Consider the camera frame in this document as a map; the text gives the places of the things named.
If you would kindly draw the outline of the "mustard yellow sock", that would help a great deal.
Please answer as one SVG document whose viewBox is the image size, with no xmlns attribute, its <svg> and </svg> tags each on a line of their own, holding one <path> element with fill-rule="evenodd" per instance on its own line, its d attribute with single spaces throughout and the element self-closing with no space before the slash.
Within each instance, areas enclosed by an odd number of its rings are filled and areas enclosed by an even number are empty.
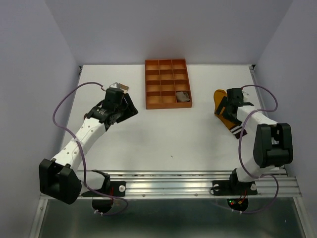
<svg viewBox="0 0 317 238">
<path fill-rule="evenodd" d="M 222 115 L 225 109 L 225 104 L 227 102 L 227 93 L 222 89 L 217 89 L 214 92 L 213 99 L 214 99 L 214 105 L 215 105 L 215 109 L 214 109 L 215 116 L 218 119 L 220 119 L 220 121 L 236 137 L 236 139 L 240 138 L 240 134 L 242 134 L 242 136 L 247 135 L 247 131 L 245 129 L 242 129 L 241 122 L 238 122 L 238 123 L 231 122 L 225 119 Z"/>
</svg>

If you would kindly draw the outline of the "tan sock with red cuff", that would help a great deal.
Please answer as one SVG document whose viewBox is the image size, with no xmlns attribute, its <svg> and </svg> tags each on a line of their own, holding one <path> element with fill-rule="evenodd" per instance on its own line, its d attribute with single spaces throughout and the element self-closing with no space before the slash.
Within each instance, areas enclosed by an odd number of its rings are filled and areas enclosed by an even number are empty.
<svg viewBox="0 0 317 238">
<path fill-rule="evenodd" d="M 186 103 L 191 101 L 189 94 L 184 91 L 176 92 L 176 100 L 178 103 Z"/>
</svg>

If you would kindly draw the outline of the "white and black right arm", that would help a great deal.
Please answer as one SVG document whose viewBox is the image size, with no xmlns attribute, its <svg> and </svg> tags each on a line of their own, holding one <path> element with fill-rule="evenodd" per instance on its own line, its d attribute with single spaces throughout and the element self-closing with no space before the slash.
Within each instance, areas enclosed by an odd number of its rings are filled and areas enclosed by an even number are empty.
<svg viewBox="0 0 317 238">
<path fill-rule="evenodd" d="M 249 128 L 255 133 L 253 155 L 247 162 L 235 168 L 229 180 L 219 186 L 221 191 L 257 193 L 255 180 L 265 176 L 273 167 L 279 168 L 293 161 L 292 129 L 288 123 L 278 123 L 266 117 L 250 102 L 243 98 L 223 97 L 215 110 L 215 115 L 231 123 L 232 132 L 239 140 Z"/>
</svg>

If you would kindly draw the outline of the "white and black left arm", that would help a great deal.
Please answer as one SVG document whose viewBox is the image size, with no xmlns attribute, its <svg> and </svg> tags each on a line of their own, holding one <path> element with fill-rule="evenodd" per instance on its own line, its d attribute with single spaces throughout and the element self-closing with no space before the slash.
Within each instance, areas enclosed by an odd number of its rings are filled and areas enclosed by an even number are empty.
<svg viewBox="0 0 317 238">
<path fill-rule="evenodd" d="M 80 194 L 82 184 L 76 172 L 93 144 L 108 131 L 138 113 L 128 93 L 107 89 L 105 98 L 86 114 L 84 122 L 67 145 L 50 160 L 39 164 L 41 193 L 66 204 L 72 204 Z"/>
</svg>

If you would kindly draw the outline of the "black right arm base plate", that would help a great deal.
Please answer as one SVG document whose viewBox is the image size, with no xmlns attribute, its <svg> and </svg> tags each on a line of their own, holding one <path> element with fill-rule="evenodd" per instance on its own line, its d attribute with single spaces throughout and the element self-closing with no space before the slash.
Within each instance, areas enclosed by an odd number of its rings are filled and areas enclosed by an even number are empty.
<svg viewBox="0 0 317 238">
<path fill-rule="evenodd" d="M 213 180 L 210 193 L 215 196 L 257 195 L 255 182 L 237 182 L 230 180 Z"/>
</svg>

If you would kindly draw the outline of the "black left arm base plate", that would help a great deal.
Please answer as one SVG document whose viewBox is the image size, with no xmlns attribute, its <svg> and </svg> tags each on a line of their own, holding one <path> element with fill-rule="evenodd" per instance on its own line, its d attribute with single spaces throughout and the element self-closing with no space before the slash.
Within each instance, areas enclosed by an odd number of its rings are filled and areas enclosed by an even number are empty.
<svg viewBox="0 0 317 238">
<path fill-rule="evenodd" d="M 101 188 L 96 189 L 97 192 L 115 196 L 124 197 L 125 196 L 126 181 L 105 181 Z"/>
</svg>

